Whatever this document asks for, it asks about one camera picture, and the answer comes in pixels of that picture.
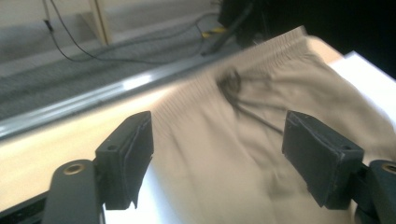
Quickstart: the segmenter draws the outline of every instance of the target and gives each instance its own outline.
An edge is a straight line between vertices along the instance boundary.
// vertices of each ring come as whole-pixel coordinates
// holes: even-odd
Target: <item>wrinkled fabric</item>
[[[299,28],[208,66],[152,110],[153,167],[183,223],[353,223],[320,208],[281,152],[286,113],[396,160],[395,133]]]

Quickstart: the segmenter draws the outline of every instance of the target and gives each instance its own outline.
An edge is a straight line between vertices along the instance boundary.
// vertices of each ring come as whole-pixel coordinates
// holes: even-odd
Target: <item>beige cloth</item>
[[[183,223],[351,223],[348,211],[318,207],[281,153],[281,134],[225,99],[218,82],[232,69],[234,96],[277,129],[287,109],[303,112],[363,147],[367,160],[396,160],[387,120],[296,29],[209,66],[152,111],[152,164]]]

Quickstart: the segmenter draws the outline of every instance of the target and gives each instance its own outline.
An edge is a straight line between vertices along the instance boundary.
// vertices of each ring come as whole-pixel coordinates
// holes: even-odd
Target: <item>table surface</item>
[[[343,57],[316,37],[309,37],[309,47],[325,63]],[[0,142],[0,211],[47,191],[60,165],[92,160],[124,119],[150,110],[176,87],[177,83],[162,86]]]

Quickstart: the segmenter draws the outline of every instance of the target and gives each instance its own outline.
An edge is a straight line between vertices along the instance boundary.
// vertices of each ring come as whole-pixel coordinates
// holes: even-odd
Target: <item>cable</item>
[[[83,49],[83,48],[77,43],[77,41],[75,40],[75,38],[71,35],[70,31],[68,30],[67,26],[65,25],[64,20],[63,20],[63,18],[62,18],[62,16],[61,16],[61,13],[59,12],[59,10],[58,10],[58,8],[56,7],[55,3],[53,2],[53,0],[50,0],[50,2],[51,2],[51,4],[52,4],[53,8],[55,9],[55,12],[56,12],[56,14],[57,14],[57,16],[58,16],[59,21],[61,22],[63,28],[66,30],[66,32],[67,32],[67,34],[69,35],[69,37],[70,37],[70,39],[72,40],[72,42],[73,42],[73,43],[75,44],[75,46],[78,47],[82,52],[84,52],[87,56],[89,56],[89,58],[85,58],[85,59],[73,59],[73,58],[67,56],[67,55],[61,50],[61,48],[60,48],[60,46],[59,46],[59,44],[58,44],[58,42],[57,42],[57,40],[56,40],[56,38],[55,38],[53,32],[50,31],[49,33],[50,33],[50,35],[51,35],[51,38],[52,38],[52,40],[53,40],[53,42],[54,42],[56,48],[61,52],[61,54],[62,54],[67,60],[69,60],[69,61],[71,61],[71,62],[75,62],[75,63],[85,63],[85,62],[90,61],[90,60],[92,60],[92,59],[95,59],[95,60],[98,60],[98,61],[102,61],[102,62],[125,62],[125,63],[133,62],[133,63],[150,63],[150,64],[172,63],[172,62],[177,61],[178,59],[175,59],[175,60],[172,60],[172,61],[167,61],[167,62],[151,62],[151,61],[143,61],[143,60],[137,60],[137,59],[106,59],[106,58],[99,58],[99,56],[100,56],[100,55],[103,55],[103,54],[106,54],[106,53],[108,53],[108,52],[110,52],[110,51],[112,51],[112,50],[121,48],[121,47],[126,47],[126,46],[130,46],[130,45],[134,45],[134,44],[145,43],[145,42],[151,42],[151,41],[155,41],[155,40],[164,40],[164,39],[176,37],[176,36],[178,36],[178,35],[185,34],[185,33],[188,32],[191,28],[196,27],[197,30],[200,32],[200,37],[201,37],[201,38],[200,38],[200,40],[201,40],[201,41],[200,41],[200,44],[199,44],[198,48],[197,48],[193,53],[188,54],[188,55],[185,55],[185,56],[183,56],[182,58],[191,57],[191,56],[193,56],[193,55],[198,54],[198,53],[201,51],[202,46],[203,46],[203,44],[204,44],[204,38],[203,38],[202,35],[201,35],[201,32],[202,32],[202,31],[201,31],[201,28],[199,27],[199,22],[201,22],[201,20],[203,20],[203,19],[206,18],[206,17],[218,15],[217,13],[206,13],[205,15],[201,16],[200,18],[198,18],[198,19],[197,19],[194,23],[192,23],[191,25],[187,26],[186,28],[184,28],[184,29],[182,29],[182,30],[180,30],[180,31],[178,31],[178,32],[176,32],[176,33],[174,33],[174,34],[166,35],[166,36],[160,36],[160,37],[147,38],[147,39],[140,39],[140,40],[138,39],[138,40],[136,40],[136,41],[134,41],[134,42],[129,42],[129,43],[125,43],[125,44],[119,45],[119,46],[117,46],[116,48],[113,48],[113,49],[104,49],[104,50],[102,50],[101,52],[99,52],[99,53],[93,55],[93,54],[90,54],[87,50]],[[50,22],[50,14],[49,14],[49,9],[48,9],[46,0],[43,0],[43,4],[44,4],[44,9],[45,9],[45,11],[46,11],[46,15],[47,15],[48,22]]]

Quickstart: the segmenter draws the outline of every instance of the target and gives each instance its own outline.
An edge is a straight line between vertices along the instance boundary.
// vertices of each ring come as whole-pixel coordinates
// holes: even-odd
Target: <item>gray carpet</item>
[[[203,20],[215,21],[216,16]],[[117,82],[133,74],[185,59],[199,53],[202,39],[197,28],[190,24],[155,32],[138,39],[158,40],[145,43],[136,39],[91,52],[106,53],[98,56],[103,60],[139,60],[150,63],[113,62],[91,59],[83,63],[61,60],[12,76],[0,77],[0,120],[51,105],[87,91]],[[81,53],[74,59],[89,58]]]

